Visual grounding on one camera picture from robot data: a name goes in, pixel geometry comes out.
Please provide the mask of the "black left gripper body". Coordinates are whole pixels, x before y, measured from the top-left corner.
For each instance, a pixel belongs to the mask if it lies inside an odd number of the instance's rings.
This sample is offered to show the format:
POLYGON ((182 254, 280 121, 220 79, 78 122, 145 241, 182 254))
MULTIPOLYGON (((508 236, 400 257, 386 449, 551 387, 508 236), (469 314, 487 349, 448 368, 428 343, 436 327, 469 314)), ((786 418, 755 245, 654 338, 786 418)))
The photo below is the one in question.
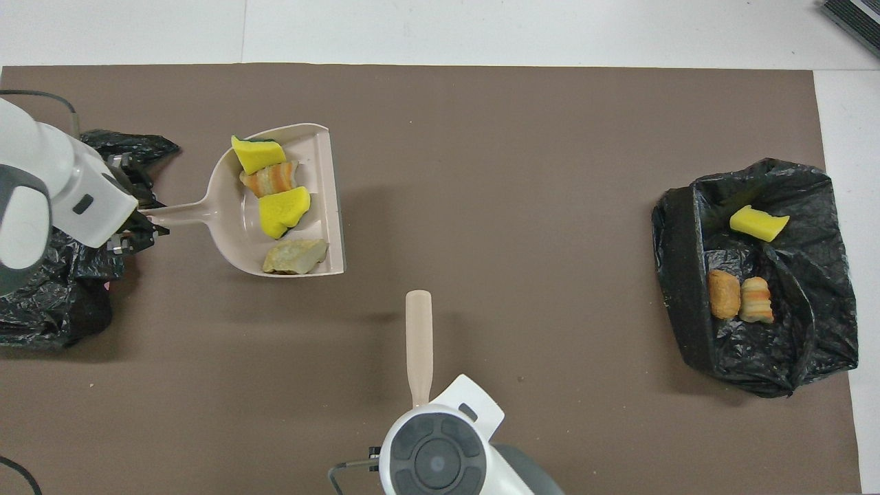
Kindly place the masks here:
POLYGON ((134 256, 153 245, 153 223, 139 210, 150 200, 149 179, 144 170, 131 161, 129 154, 110 155, 106 164, 119 185, 135 197, 135 210, 110 239, 109 245, 114 254, 134 256))

